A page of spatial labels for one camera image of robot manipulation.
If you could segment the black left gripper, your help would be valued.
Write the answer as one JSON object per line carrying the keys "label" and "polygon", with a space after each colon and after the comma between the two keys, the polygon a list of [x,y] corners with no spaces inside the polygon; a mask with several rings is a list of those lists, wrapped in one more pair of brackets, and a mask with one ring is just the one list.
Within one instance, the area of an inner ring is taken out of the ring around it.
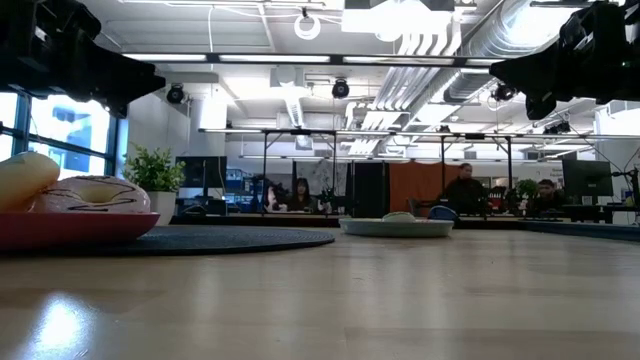
{"label": "black left gripper", "polygon": [[70,98],[95,100],[112,116],[125,118],[128,106],[124,103],[166,86],[165,78],[151,63],[116,57],[106,66],[102,64],[106,50],[99,50],[95,43],[101,23],[78,0],[42,0],[36,14],[38,27],[46,34],[45,44],[52,51],[54,74]]}

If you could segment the pink frosted donut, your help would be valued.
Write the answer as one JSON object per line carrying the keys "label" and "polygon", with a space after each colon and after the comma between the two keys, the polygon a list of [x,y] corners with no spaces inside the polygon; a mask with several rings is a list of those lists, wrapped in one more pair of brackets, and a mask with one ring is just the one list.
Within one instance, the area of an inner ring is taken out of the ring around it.
{"label": "pink frosted donut", "polygon": [[150,199],[139,186],[113,176],[75,176],[40,192],[33,212],[150,213]]}

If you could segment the large window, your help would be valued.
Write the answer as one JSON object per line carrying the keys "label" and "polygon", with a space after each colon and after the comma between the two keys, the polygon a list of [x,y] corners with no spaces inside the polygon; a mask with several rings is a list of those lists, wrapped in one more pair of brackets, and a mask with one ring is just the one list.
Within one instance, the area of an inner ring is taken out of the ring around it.
{"label": "large window", "polygon": [[123,163],[127,125],[95,101],[0,92],[0,161],[24,151],[52,159],[62,179],[114,175]]}

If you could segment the large potted plant white pot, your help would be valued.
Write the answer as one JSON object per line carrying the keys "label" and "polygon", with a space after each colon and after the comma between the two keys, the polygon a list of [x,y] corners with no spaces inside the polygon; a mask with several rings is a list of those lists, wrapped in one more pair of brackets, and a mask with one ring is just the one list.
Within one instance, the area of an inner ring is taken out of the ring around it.
{"label": "large potted plant white pot", "polygon": [[175,163],[169,148],[148,150],[134,144],[134,150],[134,154],[125,156],[122,175],[146,191],[151,211],[160,215],[156,225],[167,226],[174,216],[177,194],[185,180],[185,163]]}

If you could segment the black monitor on stand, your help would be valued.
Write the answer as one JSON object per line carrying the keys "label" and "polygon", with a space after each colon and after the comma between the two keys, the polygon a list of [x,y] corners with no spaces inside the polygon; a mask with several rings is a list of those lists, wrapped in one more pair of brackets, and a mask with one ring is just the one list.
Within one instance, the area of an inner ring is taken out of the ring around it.
{"label": "black monitor on stand", "polygon": [[182,164],[181,188],[200,189],[208,195],[209,189],[226,189],[226,156],[178,156]]}

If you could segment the black computer monitor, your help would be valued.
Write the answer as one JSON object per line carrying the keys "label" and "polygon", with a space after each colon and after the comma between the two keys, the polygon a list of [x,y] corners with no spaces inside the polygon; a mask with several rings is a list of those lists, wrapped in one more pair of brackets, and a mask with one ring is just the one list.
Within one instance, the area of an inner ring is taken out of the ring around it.
{"label": "black computer monitor", "polygon": [[609,162],[562,161],[564,192],[568,196],[612,196],[612,172]]}

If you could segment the white ceiling pipes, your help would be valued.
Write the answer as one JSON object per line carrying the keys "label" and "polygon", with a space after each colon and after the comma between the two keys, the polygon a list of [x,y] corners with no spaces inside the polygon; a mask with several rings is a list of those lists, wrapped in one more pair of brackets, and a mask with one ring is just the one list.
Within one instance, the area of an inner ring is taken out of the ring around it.
{"label": "white ceiling pipes", "polygon": [[[442,55],[451,42],[460,39],[459,29],[450,25],[436,34],[406,33],[401,36],[398,55]],[[403,111],[433,77],[430,67],[391,67],[374,100],[373,111]]]}

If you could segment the person in dark top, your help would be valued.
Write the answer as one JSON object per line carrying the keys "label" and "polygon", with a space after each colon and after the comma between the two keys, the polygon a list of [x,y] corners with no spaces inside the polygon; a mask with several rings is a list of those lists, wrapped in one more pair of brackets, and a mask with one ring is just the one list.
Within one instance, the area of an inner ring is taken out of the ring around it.
{"label": "person in dark top", "polygon": [[488,201],[483,185],[473,177],[473,167],[469,163],[459,166],[458,176],[445,188],[442,199],[445,205],[458,214],[484,215]]}

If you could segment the red round plate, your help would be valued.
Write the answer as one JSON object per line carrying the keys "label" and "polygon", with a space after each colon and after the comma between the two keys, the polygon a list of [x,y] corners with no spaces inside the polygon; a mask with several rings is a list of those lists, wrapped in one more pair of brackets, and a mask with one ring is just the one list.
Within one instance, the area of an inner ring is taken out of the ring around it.
{"label": "red round plate", "polygon": [[158,219],[157,213],[4,213],[0,252],[132,241]]}

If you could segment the orange partition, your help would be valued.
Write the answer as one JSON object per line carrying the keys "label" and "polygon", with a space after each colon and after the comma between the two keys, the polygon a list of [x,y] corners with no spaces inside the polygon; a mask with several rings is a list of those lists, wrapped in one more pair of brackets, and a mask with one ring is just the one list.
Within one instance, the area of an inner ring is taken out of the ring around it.
{"label": "orange partition", "polygon": [[389,208],[391,212],[408,212],[411,199],[433,201],[458,175],[455,165],[418,162],[389,165]]}

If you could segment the dark blue woven placemat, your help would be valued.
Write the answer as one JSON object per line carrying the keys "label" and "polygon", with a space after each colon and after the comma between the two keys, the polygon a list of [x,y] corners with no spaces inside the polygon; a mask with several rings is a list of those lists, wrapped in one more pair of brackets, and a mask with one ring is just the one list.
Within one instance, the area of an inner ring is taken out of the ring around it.
{"label": "dark blue woven placemat", "polygon": [[95,245],[54,245],[40,249],[0,250],[4,257],[197,256],[294,250],[331,244],[335,236],[315,230],[172,226],[149,231],[135,240]]}

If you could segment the black partition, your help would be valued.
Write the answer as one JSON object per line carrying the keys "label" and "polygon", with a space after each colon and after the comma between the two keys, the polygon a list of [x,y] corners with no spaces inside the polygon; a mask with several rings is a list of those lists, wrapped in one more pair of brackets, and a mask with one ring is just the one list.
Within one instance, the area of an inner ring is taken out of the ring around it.
{"label": "black partition", "polygon": [[354,164],[353,216],[381,218],[389,212],[389,165],[385,162]]}

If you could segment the person seated behind station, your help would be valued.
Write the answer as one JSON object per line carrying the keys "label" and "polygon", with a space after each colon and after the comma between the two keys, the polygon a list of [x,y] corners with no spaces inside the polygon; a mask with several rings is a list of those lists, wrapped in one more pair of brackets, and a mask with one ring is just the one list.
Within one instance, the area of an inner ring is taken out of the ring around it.
{"label": "person seated behind station", "polygon": [[296,179],[292,196],[288,203],[288,210],[292,212],[313,213],[317,210],[316,200],[311,196],[309,183],[306,178]]}

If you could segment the light blue round plate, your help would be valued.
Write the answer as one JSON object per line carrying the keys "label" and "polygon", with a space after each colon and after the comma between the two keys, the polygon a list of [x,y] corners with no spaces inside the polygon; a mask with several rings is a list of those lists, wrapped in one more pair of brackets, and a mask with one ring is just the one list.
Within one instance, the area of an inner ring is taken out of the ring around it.
{"label": "light blue round plate", "polygon": [[342,218],[345,234],[364,237],[438,238],[447,237],[455,223],[447,220],[419,219],[413,222],[388,222],[373,218]]}

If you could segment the black overhead frame bar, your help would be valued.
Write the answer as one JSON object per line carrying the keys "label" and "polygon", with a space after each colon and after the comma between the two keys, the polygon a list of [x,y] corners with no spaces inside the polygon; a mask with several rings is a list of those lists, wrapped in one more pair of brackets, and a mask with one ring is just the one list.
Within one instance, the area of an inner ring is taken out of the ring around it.
{"label": "black overhead frame bar", "polygon": [[244,64],[244,65],[327,65],[389,66],[488,69],[503,61],[495,57],[400,56],[278,53],[124,53],[125,57],[156,64]]}

